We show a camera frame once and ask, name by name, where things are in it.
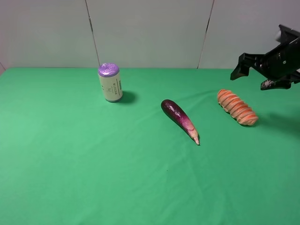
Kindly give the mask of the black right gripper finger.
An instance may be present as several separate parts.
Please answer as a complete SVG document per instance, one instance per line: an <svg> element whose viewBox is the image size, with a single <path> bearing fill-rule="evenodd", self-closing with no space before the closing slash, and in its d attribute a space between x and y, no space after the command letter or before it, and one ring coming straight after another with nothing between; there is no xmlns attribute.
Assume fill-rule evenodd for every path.
<svg viewBox="0 0 300 225"><path fill-rule="evenodd" d="M300 82L300 73L292 72L277 80L266 80L261 83L261 90L272 90L272 89L289 89L292 83L297 84Z"/></svg>
<svg viewBox="0 0 300 225"><path fill-rule="evenodd" d="M248 76L250 68L261 73L260 64L262 57L263 54L243 53L238 59L236 68L231 73L230 80L233 81L240 77Z"/></svg>

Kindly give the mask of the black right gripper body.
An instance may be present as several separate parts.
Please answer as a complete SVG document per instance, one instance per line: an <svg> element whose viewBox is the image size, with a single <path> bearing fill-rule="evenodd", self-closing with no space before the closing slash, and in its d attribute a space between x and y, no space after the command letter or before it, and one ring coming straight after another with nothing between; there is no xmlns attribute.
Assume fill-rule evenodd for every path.
<svg viewBox="0 0 300 225"><path fill-rule="evenodd" d="M260 74L270 80L298 72L300 68L300 33L284 25L282 28L284 40L261 59Z"/></svg>

